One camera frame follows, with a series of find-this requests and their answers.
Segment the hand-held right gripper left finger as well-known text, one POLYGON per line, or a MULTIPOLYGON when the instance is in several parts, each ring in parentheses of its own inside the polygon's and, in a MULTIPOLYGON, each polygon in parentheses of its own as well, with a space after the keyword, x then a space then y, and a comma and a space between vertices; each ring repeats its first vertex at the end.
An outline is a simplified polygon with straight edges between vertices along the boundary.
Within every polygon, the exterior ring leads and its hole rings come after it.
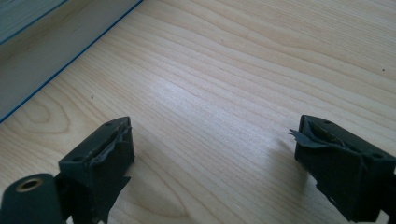
POLYGON ((59 161, 62 214, 74 224, 106 223, 111 208, 130 181, 134 162, 128 117, 101 125, 59 161))

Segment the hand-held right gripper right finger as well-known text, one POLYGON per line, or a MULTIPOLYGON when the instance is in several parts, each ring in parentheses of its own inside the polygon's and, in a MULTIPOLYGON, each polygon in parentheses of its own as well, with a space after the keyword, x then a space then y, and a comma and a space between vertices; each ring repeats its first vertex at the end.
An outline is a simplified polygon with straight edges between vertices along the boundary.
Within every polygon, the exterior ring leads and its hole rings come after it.
POLYGON ((326 119, 303 115, 294 158, 349 221, 396 223, 396 157, 326 119))

